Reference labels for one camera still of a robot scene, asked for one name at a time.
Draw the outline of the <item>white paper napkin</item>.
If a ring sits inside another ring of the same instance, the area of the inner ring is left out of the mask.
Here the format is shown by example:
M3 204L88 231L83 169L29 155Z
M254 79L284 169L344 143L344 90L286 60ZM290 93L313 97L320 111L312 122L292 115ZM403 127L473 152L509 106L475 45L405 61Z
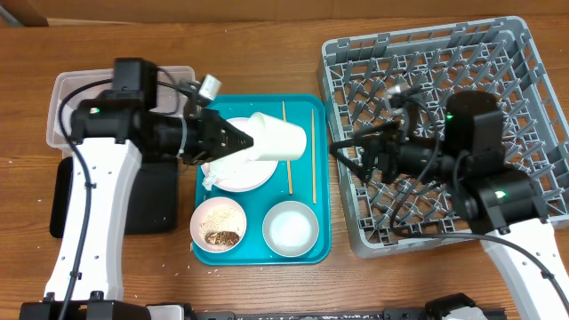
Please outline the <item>white paper napkin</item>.
M211 191L213 185L223 176L222 172L209 171L204 175L202 180L202 186L207 190Z

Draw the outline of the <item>white rice grains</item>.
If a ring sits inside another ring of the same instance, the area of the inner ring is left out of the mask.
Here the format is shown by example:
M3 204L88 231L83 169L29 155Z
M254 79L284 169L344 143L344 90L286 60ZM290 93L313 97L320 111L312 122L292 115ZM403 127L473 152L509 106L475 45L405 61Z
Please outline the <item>white rice grains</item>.
M233 231L240 236L244 233L246 221L243 214L235 208L216 207L209 211L200 224L203 235L210 232Z

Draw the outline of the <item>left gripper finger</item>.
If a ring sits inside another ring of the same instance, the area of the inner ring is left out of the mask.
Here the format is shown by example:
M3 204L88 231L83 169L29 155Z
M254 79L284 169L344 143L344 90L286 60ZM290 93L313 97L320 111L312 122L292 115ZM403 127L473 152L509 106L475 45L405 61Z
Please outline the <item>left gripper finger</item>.
M253 146L253 138L246 133L219 132L208 138L209 158L212 162Z
M211 131L226 140L249 140L249 136L224 119L217 110L208 110L208 122Z

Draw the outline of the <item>white plastic cup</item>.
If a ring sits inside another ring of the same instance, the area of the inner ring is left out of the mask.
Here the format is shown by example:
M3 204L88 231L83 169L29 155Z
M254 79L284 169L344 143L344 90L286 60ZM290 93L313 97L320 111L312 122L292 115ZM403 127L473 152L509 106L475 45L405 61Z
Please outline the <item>white plastic cup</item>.
M293 161L307 146L307 134L296 124L256 112L248 119L247 132L253 138L248 157L253 161Z

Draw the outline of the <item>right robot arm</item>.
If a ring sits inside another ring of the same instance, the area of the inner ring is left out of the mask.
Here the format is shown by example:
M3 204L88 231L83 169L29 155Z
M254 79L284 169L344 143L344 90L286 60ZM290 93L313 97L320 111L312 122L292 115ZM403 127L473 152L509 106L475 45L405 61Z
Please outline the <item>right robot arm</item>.
M496 97L455 93L446 104L445 127L422 138L414 133L416 122L422 115L435 117L420 95L419 89L389 92L389 113L405 120L362 129L332 143L331 154L364 183L379 173L384 184L400 175L414 184L444 184L454 212L470 231L438 238L479 241L522 318L566 319L568 273L555 229L530 175L505 162L504 120Z

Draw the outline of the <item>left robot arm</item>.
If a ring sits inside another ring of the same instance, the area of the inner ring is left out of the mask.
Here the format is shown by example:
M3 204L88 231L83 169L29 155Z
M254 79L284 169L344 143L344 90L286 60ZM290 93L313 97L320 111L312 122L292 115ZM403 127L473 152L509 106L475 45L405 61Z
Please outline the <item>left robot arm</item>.
M188 112L156 111L158 66L118 58L100 93L58 115L72 151L73 178L57 262L44 297L20 308L23 319L190 319L183 303L124 301L122 249L132 186L144 158L201 165L250 148L252 137L210 109L220 82L208 76L187 91Z

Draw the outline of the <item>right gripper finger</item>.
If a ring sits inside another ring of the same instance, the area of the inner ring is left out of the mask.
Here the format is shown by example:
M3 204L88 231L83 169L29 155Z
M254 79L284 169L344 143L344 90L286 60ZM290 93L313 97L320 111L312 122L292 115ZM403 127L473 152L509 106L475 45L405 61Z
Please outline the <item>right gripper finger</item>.
M360 164L356 164L343 154L344 148L352 147L361 147L364 151ZM333 142L330 145L330 154L348 167L363 183L369 182L375 172L387 170L385 143L379 138L363 137Z
M358 132L355 132L352 140L354 142L364 142L368 140L385 140L393 135L398 135L400 129L400 122L387 122L373 127L366 127Z

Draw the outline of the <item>brown food scraps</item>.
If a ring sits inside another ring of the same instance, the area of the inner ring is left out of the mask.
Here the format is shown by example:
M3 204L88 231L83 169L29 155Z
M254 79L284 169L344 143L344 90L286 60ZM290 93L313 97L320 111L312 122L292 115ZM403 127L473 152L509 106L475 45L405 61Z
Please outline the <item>brown food scraps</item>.
M238 244L240 239L240 235L233 231L210 232L204 237L204 240L208 244L222 245L226 247L232 247Z

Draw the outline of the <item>small pink bowl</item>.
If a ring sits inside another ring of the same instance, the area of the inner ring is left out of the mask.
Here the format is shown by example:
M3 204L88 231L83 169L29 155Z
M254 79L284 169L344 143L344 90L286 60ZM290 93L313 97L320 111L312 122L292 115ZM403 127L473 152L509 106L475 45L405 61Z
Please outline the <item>small pink bowl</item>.
M202 202L194 210L189 226L194 246L209 253L236 249L246 230L244 209L236 201L222 196Z

